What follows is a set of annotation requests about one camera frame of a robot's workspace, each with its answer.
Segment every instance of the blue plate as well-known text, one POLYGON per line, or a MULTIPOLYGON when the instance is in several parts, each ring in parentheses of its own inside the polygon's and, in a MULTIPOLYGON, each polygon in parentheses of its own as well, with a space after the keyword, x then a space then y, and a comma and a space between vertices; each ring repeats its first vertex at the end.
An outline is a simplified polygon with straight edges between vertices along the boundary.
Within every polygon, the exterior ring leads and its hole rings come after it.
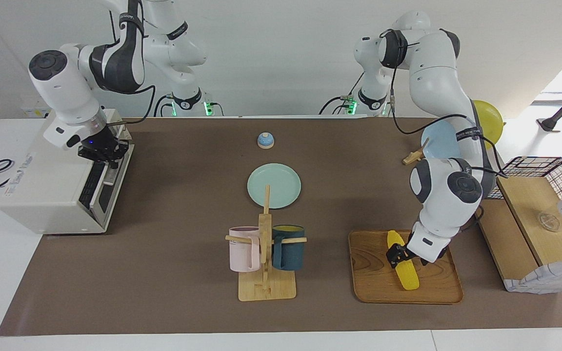
POLYGON ((424 144, 426 138, 430 138, 424 148, 426 158, 451 158, 461 157, 459 144, 457 143, 457 133, 447 120, 426 127, 422 133, 421 143, 424 144))
POLYGON ((301 178, 284 164, 270 163, 255 169, 248 177, 248 195, 263 206, 266 184, 270 184, 270 208, 280 209, 292 204, 301 193, 301 178))

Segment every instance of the brown table mat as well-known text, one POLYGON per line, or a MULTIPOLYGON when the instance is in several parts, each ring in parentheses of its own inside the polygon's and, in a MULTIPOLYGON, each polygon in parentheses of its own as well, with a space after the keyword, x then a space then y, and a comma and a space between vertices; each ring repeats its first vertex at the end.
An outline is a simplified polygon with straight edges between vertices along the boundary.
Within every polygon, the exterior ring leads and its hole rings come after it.
POLYGON ((348 233, 410 228, 421 208, 401 164, 420 135, 388 118, 152 119, 131 131, 107 235, 43 237, 0 335, 562 327, 562 293, 508 293, 477 226, 451 244, 460 304, 357 300, 348 233), (275 136, 270 150, 256 145, 263 131, 275 136), (257 224, 246 182, 268 162, 301 176, 298 200, 272 218, 306 228, 304 268, 297 298, 239 302, 223 237, 257 224))

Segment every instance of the black wire grid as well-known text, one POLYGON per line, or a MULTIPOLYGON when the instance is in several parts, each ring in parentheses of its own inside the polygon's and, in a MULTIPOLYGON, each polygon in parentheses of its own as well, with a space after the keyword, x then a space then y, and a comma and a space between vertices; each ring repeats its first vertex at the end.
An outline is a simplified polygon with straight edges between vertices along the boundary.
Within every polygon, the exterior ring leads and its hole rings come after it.
MULTIPOLYGON (((520 156, 510 160, 504 167, 507 176, 544 177, 562 198, 562 157, 520 156)), ((487 198, 504 198, 498 187, 495 187, 487 198)))

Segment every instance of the white machine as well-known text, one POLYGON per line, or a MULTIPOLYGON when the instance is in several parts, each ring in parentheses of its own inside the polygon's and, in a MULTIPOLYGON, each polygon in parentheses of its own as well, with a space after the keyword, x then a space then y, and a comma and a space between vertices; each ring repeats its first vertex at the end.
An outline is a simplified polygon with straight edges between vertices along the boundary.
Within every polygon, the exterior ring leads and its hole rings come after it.
MULTIPOLYGON (((113 109, 106 109, 105 116, 109 122, 121 120, 113 109)), ((0 210, 37 234, 104 233, 134 145, 119 160, 119 167, 111 169, 79 157, 74 149, 53 147, 42 137, 47 127, 49 121, 25 160, 18 162, 20 166, 0 197, 0 210)), ((125 125, 109 128, 121 140, 131 138, 125 125)))
POLYGON ((394 245, 387 252, 392 267, 415 256, 423 262, 435 262, 474 214, 480 200, 495 187, 497 172, 491 168, 484 148, 477 111, 457 77, 459 48, 459 38, 432 27, 422 11, 404 14, 391 29, 377 38, 361 38, 355 46, 355 58, 364 69, 357 113, 378 116, 390 88, 396 121, 393 80, 397 69, 408 69, 413 102, 450 122, 461 150, 462 158, 426 158, 413 169, 410 184, 423 209, 409 242, 394 245), (391 79, 386 68, 393 69, 391 79))

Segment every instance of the yellow balloon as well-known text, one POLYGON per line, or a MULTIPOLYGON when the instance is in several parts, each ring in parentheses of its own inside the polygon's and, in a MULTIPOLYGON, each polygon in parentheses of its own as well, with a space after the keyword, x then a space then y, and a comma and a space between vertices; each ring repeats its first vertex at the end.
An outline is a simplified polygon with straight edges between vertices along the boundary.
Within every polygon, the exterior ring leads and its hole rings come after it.
MULTIPOLYGON (((474 100, 474 106, 477 109, 478 120, 480 121, 484 137, 491 140, 494 144, 497 143, 502 136, 502 129, 504 128, 502 115, 497 108, 486 101, 474 100)), ((488 142, 484 142, 484 144, 487 149, 491 149, 491 145, 488 142)))

